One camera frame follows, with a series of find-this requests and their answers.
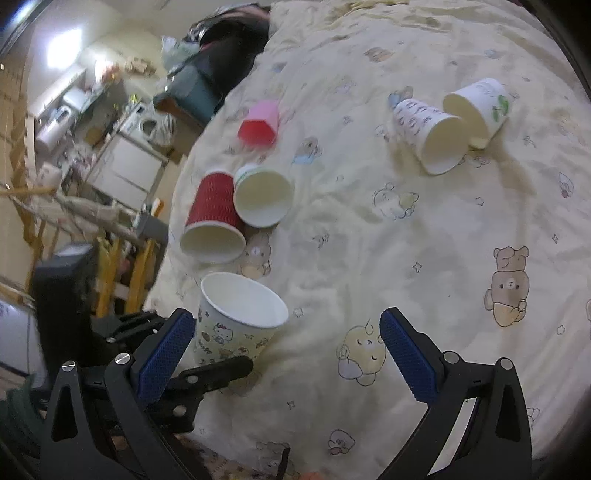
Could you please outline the yellow wooden frame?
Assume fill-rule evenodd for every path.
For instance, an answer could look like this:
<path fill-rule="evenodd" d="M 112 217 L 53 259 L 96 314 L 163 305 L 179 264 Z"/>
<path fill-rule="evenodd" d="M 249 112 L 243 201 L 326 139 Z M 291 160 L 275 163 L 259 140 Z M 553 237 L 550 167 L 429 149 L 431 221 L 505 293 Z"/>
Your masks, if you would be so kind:
<path fill-rule="evenodd" d="M 98 238 L 98 270 L 94 313 L 105 317 L 122 308 L 124 314 L 138 313 L 155 277 L 157 244 L 148 240 L 135 255 L 125 254 L 125 241 Z"/>

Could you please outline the white paper cup cherry print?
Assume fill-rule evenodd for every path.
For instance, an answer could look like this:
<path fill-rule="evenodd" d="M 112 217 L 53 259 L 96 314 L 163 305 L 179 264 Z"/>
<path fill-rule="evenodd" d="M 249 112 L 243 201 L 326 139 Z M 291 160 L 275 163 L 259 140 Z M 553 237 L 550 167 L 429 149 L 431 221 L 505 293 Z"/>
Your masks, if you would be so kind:
<path fill-rule="evenodd" d="M 512 100 L 505 86 L 494 78 L 484 78 L 443 100 L 444 110 L 459 116 L 467 125 L 469 145 L 485 149 L 507 120 Z"/>

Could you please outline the cream cartoon-print blanket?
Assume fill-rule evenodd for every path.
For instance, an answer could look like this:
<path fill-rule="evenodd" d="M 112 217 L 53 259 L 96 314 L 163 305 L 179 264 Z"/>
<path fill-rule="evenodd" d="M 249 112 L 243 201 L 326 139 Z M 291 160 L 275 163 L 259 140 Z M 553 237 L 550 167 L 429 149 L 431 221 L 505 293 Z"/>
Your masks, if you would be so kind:
<path fill-rule="evenodd" d="M 481 153 L 432 176 L 394 129 L 415 97 L 499 80 L 507 121 Z M 279 102 L 269 147 L 238 129 Z M 263 283 L 290 320 L 249 377 L 205 396 L 182 443 L 219 477 L 272 472 L 373 479 L 411 435 L 416 402 L 378 341 L 396 306 L 465 359 L 511 358 L 538 461 L 590 407 L 590 102 L 542 24 L 508 1 L 290 1 L 270 40 L 193 145 L 173 193 L 169 246 L 146 305 L 197 311 L 209 267 L 179 247 L 213 169 L 283 170 L 294 206 L 228 269 Z"/>

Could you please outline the pink hexagonal plastic cup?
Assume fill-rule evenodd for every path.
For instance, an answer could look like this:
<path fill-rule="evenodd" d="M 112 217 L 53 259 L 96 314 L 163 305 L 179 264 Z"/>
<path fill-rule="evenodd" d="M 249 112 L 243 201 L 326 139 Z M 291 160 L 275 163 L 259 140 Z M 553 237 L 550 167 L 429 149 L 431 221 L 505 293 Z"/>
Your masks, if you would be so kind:
<path fill-rule="evenodd" d="M 279 102 L 262 100 L 254 104 L 238 129 L 238 139 L 249 146 L 269 147 L 276 141 L 280 125 Z"/>

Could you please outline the yellow cartoon paper cup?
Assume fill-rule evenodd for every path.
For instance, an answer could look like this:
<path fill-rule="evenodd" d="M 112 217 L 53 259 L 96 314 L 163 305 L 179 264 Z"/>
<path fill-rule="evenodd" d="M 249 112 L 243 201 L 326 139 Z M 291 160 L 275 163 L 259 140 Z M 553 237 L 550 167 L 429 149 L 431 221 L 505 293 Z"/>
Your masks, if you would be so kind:
<path fill-rule="evenodd" d="M 208 274 L 200 292 L 194 341 L 199 366 L 239 356 L 256 359 L 290 319 L 279 295 L 242 275 Z"/>

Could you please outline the white kitchen cabinet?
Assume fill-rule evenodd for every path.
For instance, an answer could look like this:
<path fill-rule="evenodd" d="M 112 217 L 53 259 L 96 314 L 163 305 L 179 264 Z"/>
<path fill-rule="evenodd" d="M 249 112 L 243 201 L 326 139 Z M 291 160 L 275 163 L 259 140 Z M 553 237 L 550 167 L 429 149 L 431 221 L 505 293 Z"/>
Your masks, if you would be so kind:
<path fill-rule="evenodd" d="M 140 210 L 159 182 L 165 164 L 121 135 L 112 137 L 86 182 L 118 203 Z"/>

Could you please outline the red ribbed paper cup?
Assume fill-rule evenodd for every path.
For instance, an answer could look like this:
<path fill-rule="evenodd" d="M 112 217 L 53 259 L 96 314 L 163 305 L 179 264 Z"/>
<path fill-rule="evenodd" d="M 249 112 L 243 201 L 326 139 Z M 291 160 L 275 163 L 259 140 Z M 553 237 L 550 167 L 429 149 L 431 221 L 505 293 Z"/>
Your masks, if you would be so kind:
<path fill-rule="evenodd" d="M 197 261 L 228 263 L 245 248 L 245 223 L 235 210 L 235 184 L 226 171 L 209 171 L 201 180 L 179 240 Z"/>

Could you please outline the white pink-print paper cup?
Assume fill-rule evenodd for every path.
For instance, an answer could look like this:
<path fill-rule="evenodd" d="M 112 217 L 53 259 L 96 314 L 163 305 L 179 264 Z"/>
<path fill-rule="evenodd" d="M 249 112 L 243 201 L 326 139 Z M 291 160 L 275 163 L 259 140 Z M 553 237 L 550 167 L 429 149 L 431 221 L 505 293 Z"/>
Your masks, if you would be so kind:
<path fill-rule="evenodd" d="M 394 127 L 431 175 L 455 168 L 469 148 L 467 127 L 461 117 L 414 98 L 394 108 Z"/>

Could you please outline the white washing machine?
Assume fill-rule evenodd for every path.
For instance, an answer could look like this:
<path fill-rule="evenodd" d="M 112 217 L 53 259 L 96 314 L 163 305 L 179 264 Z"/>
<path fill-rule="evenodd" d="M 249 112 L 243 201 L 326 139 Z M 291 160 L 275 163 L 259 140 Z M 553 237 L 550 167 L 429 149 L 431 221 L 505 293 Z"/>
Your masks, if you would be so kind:
<path fill-rule="evenodd" d="M 117 133 L 147 150 L 173 145 L 174 122 L 157 112 L 151 104 L 138 102 L 121 121 Z"/>

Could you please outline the white green-band paper cup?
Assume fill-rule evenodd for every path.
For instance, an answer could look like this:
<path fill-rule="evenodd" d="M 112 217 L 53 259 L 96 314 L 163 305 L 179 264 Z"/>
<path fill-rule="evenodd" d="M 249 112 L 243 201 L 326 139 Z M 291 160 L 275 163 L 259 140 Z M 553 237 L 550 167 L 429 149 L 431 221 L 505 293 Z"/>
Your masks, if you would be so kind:
<path fill-rule="evenodd" d="M 270 228 L 279 224 L 294 202 L 294 184 L 279 171 L 257 164 L 240 167 L 233 177 L 235 211 L 245 224 Z"/>

